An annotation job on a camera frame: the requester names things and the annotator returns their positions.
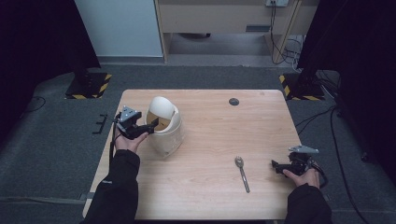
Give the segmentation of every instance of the black sleeve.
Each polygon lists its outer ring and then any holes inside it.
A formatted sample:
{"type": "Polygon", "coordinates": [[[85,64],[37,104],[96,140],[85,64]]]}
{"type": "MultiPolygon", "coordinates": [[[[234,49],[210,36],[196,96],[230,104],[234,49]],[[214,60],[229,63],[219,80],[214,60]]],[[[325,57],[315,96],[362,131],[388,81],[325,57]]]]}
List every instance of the black sleeve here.
{"type": "Polygon", "coordinates": [[[116,151],[108,175],[96,188],[86,223],[134,223],[138,201],[140,159],[129,150],[116,151]]]}
{"type": "Polygon", "coordinates": [[[285,224],[289,223],[332,223],[332,209],[324,200],[319,189],[304,184],[289,195],[285,224]]]}

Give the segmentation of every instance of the wall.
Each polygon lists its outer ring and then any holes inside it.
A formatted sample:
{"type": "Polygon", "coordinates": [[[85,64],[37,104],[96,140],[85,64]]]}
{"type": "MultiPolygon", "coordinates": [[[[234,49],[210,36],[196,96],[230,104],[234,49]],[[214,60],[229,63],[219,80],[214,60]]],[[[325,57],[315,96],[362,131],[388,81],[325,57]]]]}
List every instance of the wall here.
{"type": "Polygon", "coordinates": [[[154,1],[75,2],[99,59],[163,56],[154,1]]]}

